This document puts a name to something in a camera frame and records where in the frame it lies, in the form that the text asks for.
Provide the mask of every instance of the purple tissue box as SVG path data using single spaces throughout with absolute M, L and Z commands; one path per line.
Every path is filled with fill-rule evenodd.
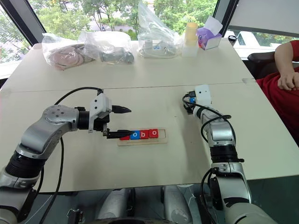
M 197 29 L 196 35 L 198 36 L 199 47 L 204 50 L 217 47 L 222 38 L 221 34 L 214 35 L 210 30 L 203 27 Z

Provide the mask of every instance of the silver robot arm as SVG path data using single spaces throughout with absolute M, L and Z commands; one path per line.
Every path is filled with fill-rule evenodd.
M 111 105 L 103 93 L 93 99 L 90 106 L 90 111 L 83 107 L 50 106 L 25 131 L 8 165 L 0 171 L 0 224 L 15 224 L 27 218 L 36 197 L 33 187 L 40 171 L 65 133 L 95 130 L 103 132 L 108 139 L 132 133 L 128 130 L 111 132 L 107 128 L 110 112 L 131 112 L 128 108 Z
M 198 86 L 185 96 L 189 100 L 196 99 L 193 104 L 186 103 L 184 99 L 183 101 L 187 112 L 193 113 L 205 125 L 203 131 L 210 147 L 211 172 L 214 175 L 209 180 L 214 207 L 224 211 L 227 224 L 277 224 L 261 208 L 251 203 L 250 189 L 241 164 L 244 160 L 238 158 L 235 149 L 234 131 L 227 120 L 217 119 L 222 114 L 211 107 L 208 96 L 200 101 L 199 93 L 202 92 L 209 92 L 208 86 Z M 206 107 L 219 114 L 194 106 L 197 101 L 201 105 L 206 102 Z

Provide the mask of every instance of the hand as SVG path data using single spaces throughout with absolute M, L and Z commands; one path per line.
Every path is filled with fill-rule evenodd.
M 286 74 L 280 74 L 277 86 L 281 90 L 299 90 L 299 73 L 290 72 Z

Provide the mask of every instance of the clear plastic bag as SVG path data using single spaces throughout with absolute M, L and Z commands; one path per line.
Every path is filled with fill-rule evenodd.
M 95 60 L 108 63 L 133 63 L 131 38 L 118 31 L 82 31 L 79 41 L 85 43 L 83 54 Z
M 139 49 L 143 57 L 172 58 L 181 54 L 183 38 L 169 29 L 142 2 L 138 4 Z
M 65 70 L 94 60 L 84 55 L 84 44 L 54 34 L 43 34 L 42 47 L 46 62 L 58 70 Z

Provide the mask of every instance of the white table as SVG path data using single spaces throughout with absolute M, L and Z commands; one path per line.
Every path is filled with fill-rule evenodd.
M 119 147 L 101 133 L 81 130 L 64 135 L 65 160 L 60 191 L 110 189 L 200 182 L 210 168 L 209 149 L 202 141 L 197 119 L 187 115 L 182 96 L 194 86 L 109 89 L 113 104 L 132 109 L 112 114 L 112 130 L 165 127 L 168 143 Z M 256 83 L 210 85 L 213 106 L 231 114 L 237 152 L 244 158 L 246 177 L 271 178 L 299 174 L 299 150 Z M 67 91 L 1 94 L 0 164 L 5 166 L 22 133 L 43 110 Z M 69 96 L 64 105 L 85 106 L 95 91 Z M 42 191 L 57 184 L 60 145 L 45 166 Z
M 19 61 L 12 61 L 12 62 L 4 62 L 0 64 L 0 80 L 9 78 L 10 75 L 14 72 L 14 70 L 18 67 L 18 65 L 21 63 L 21 60 Z
M 111 130 L 164 127 L 168 143 L 119 147 L 117 140 L 107 140 L 101 133 L 67 133 L 60 191 L 200 182 L 210 168 L 209 148 L 181 98 L 195 84 L 210 84 L 213 107 L 232 115 L 246 177 L 299 174 L 297 145 L 227 40 L 193 59 L 136 57 L 129 66 L 93 62 L 63 72 L 49 67 L 38 48 L 26 55 L 0 91 L 2 167 L 45 108 L 68 90 L 90 85 L 105 88 L 114 105 L 132 109 L 132 113 L 112 114 Z M 94 96 L 92 90 L 76 92 L 63 104 L 88 109 Z M 42 192 L 55 190 L 59 164 L 60 145 L 45 165 Z
M 7 80 L 5 89 L 13 92 L 49 91 L 82 86 L 109 89 L 253 81 L 227 39 L 222 39 L 217 48 L 199 49 L 197 58 L 145 59 L 133 52 L 135 62 L 131 65 L 94 61 L 61 72 L 47 65 L 41 44 L 38 44 Z

